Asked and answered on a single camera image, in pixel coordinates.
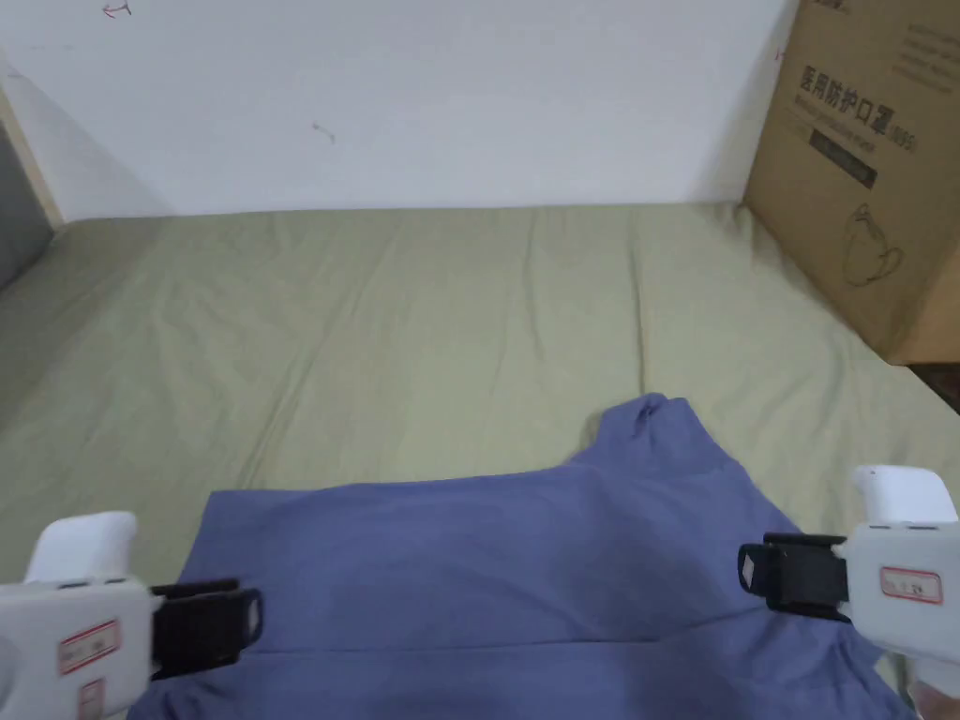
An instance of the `red label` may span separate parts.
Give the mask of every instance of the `red label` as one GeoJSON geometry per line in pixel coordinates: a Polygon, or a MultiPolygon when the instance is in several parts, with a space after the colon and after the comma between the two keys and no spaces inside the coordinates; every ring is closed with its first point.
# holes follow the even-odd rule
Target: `red label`
{"type": "Polygon", "coordinates": [[[84,630],[78,635],[68,637],[60,644],[58,651],[60,674],[69,675],[119,649],[120,623],[118,621],[110,620],[103,625],[84,630]]]}
{"type": "Polygon", "coordinates": [[[103,678],[81,687],[77,720],[101,720],[104,716],[104,695],[106,694],[107,681],[103,678]]]}
{"type": "Polygon", "coordinates": [[[944,604],[944,588],[940,583],[940,576],[935,572],[883,567],[880,570],[880,589],[887,597],[930,605],[944,604]]]}

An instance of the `blue fabric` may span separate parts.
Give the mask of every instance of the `blue fabric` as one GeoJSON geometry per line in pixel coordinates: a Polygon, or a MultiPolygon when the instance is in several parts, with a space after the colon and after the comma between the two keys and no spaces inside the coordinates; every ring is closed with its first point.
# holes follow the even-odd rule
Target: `blue fabric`
{"type": "Polygon", "coordinates": [[[260,588],[264,635],[130,718],[912,717],[849,626],[740,588],[740,544],[794,530],[662,396],[559,468],[219,492],[182,580],[260,588]]]}

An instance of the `wall mark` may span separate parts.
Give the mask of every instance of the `wall mark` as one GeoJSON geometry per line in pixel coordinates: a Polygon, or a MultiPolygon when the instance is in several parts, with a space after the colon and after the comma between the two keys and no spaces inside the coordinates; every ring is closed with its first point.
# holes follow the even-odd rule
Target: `wall mark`
{"type": "Polygon", "coordinates": [[[336,145],[336,144],[337,144],[337,136],[336,136],[335,134],[333,134],[332,132],[330,132],[327,128],[325,128],[325,127],[324,127],[323,125],[321,125],[320,123],[314,121],[313,125],[310,126],[310,127],[312,127],[316,132],[322,132],[324,135],[326,135],[328,138],[330,138],[330,145],[336,145]]]}
{"type": "Polygon", "coordinates": [[[127,2],[125,2],[123,5],[118,6],[116,8],[112,8],[110,6],[110,3],[107,3],[106,5],[104,5],[104,15],[106,15],[111,20],[115,20],[116,15],[114,15],[114,13],[120,12],[120,11],[127,11],[127,15],[133,14],[130,10],[130,0],[127,0],[127,2]]]}

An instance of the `cardboard box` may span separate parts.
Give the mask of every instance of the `cardboard box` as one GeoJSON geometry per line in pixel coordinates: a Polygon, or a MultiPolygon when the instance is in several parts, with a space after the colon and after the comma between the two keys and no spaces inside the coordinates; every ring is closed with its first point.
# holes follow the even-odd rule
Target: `cardboard box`
{"type": "Polygon", "coordinates": [[[746,203],[887,361],[960,362],[960,0],[803,0],[746,203]]]}

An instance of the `bed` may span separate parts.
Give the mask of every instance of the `bed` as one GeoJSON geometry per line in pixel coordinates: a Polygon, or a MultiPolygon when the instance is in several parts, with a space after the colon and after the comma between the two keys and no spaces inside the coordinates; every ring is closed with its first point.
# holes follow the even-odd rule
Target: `bed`
{"type": "Polygon", "coordinates": [[[5,582],[60,516],[134,511],[167,582],[211,491],[543,468],[654,391],[807,531],[860,519],[857,464],[960,492],[960,417],[729,204],[83,222],[0,338],[5,582]]]}

